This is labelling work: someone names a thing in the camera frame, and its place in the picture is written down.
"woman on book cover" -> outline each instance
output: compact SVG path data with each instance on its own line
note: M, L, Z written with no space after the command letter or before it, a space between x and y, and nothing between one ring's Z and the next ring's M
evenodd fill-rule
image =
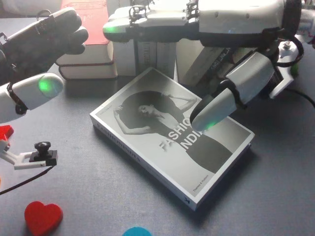
M186 103L177 107L173 99ZM175 97L157 91L143 91L129 96L121 106L114 109L114 117L126 135L160 134L186 147L186 153L204 169L216 173L232 153L216 140L194 131L187 125L183 113L197 100ZM183 143L192 141L189 146Z

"woman's hair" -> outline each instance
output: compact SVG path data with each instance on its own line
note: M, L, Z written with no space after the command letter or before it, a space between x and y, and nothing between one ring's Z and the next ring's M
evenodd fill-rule
M150 126L157 130L165 128L165 126L155 118L144 117L138 111L139 106L143 105L153 105L160 112L172 115L178 122L182 122L184 119L183 112L175 105L172 99L162 95L160 92L143 91L129 96L122 103L122 110L119 112L119 117L129 129L145 126Z

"screw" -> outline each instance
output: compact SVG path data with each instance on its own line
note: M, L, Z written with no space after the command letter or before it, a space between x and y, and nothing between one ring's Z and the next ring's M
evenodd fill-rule
M291 47L290 41L286 41L283 45L284 49L289 49Z

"blue round object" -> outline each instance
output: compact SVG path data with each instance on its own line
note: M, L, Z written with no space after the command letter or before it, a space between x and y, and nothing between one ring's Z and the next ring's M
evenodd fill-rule
M144 228L133 227L128 229L123 236L152 236L152 234Z

